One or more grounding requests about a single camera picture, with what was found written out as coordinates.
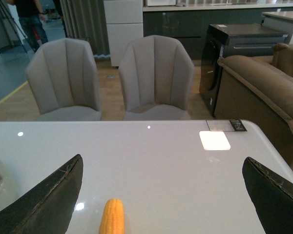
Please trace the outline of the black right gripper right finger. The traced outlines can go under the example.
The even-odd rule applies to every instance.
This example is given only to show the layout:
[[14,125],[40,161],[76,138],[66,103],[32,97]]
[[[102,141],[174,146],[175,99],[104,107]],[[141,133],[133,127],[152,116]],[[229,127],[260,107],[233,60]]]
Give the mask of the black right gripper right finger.
[[265,233],[293,234],[293,183],[251,157],[242,175]]

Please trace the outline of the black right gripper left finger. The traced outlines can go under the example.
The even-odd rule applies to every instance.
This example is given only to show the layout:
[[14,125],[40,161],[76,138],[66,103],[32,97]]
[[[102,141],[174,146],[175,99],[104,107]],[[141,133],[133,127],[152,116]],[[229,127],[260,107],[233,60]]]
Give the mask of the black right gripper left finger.
[[75,155],[0,211],[0,234],[66,233],[79,197],[83,167],[83,158]]

